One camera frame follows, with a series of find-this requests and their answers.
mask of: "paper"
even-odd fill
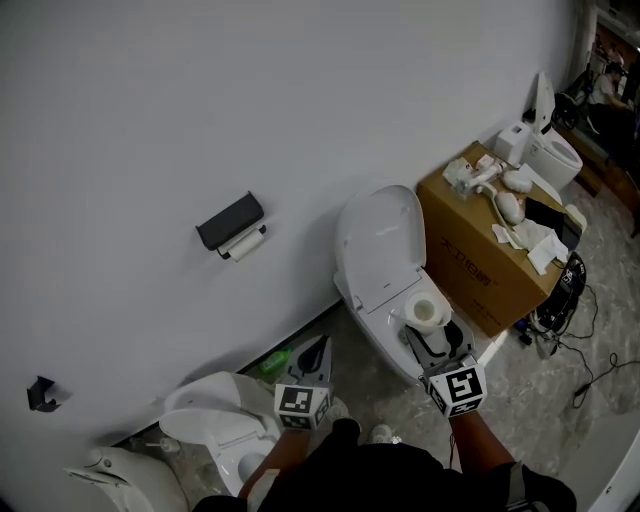
[[[513,230],[528,251],[532,251],[553,231],[553,229],[547,226],[541,226],[530,219],[524,219],[520,224],[514,226]]]
[[[533,250],[527,254],[527,258],[541,276],[547,273],[547,265],[555,258],[562,262],[567,262],[569,249],[558,239],[555,231],[551,231],[542,242],[536,245]]]
[[[496,235],[496,238],[499,244],[509,243],[509,238],[507,237],[507,230],[504,229],[500,224],[492,224],[491,229],[493,229],[493,232]]]
[[[496,235],[496,239],[498,240],[499,244],[511,244],[511,247],[513,247],[516,251],[523,249],[523,247],[520,247],[518,245],[519,243],[521,245],[524,244],[520,242],[520,239],[516,233],[509,233],[507,229],[500,224],[492,224],[491,229],[493,230],[494,235]]]

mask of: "toilet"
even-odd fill
[[[582,159],[575,149],[551,126],[556,108],[553,87],[546,73],[538,75],[535,119],[531,125],[531,143],[525,149],[523,162],[555,190],[561,191],[582,169]]]
[[[229,492],[237,496],[280,437],[273,396],[250,377],[209,375],[165,400],[162,431],[207,447]]]
[[[349,312],[396,373],[415,384],[424,369],[405,336],[404,304],[412,295],[428,292],[450,310],[422,268],[427,251],[416,194],[393,181],[376,182],[357,193],[340,214],[335,251],[334,283]],[[458,346],[471,352],[473,333],[455,312],[448,327],[460,334]],[[425,340],[432,352],[443,354],[442,361],[451,352],[445,331],[438,329]]]
[[[65,468],[72,478],[103,491],[120,512],[188,512],[175,475],[164,462],[122,448],[95,448],[82,469]]]

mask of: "person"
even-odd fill
[[[596,80],[587,100],[587,120],[591,128],[618,154],[625,154],[630,150],[635,131],[633,109],[620,101],[615,92],[622,73],[618,64],[609,64],[606,72]]]
[[[576,510],[571,490],[516,463],[477,411],[450,418],[462,473],[393,444],[387,425],[359,446],[360,425],[339,399],[326,417],[333,430],[309,457],[310,432],[285,430],[238,498],[205,498],[194,512]]]
[[[618,45],[612,41],[610,46],[611,48],[609,48],[609,51],[607,52],[609,62],[623,67],[624,59],[622,58],[622,54],[618,51]]]
[[[595,51],[596,51],[596,55],[599,55],[600,57],[603,58],[607,58],[607,52],[604,49],[604,46],[602,45],[602,41],[600,40],[600,34],[596,34],[596,40],[594,42],[594,46],[595,46]]]

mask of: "white ceramic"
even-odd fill
[[[640,495],[640,414],[604,416],[558,478],[576,495],[578,512],[625,512]]]
[[[575,149],[550,125],[555,109],[553,88],[546,73],[538,75],[536,117],[532,125],[532,140],[523,155],[523,162],[560,191],[582,169],[582,159]]]
[[[178,441],[205,445],[234,496],[280,437],[273,396],[256,380],[229,372],[173,392],[160,428]]]
[[[408,187],[391,181],[372,184],[344,207],[336,234],[338,271],[334,282],[349,312],[390,366],[415,383],[423,369],[398,337],[398,317],[408,297],[429,292],[448,311],[447,299],[422,269],[426,264],[420,201]]]
[[[178,480],[165,463],[122,448],[96,448],[82,469],[69,476],[95,485],[120,512],[188,512]]]

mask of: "toilet seat lid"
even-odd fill
[[[417,282],[427,250],[413,190],[386,180],[352,197],[338,220],[336,260],[354,304],[368,313]]]
[[[551,124],[551,116],[556,108],[553,86],[544,71],[538,73],[538,88],[536,91],[536,114],[533,121],[533,133],[542,134]]]
[[[249,413],[197,406],[167,412],[160,419],[160,428],[178,441],[210,445],[213,440],[221,448],[265,434],[262,423]]]

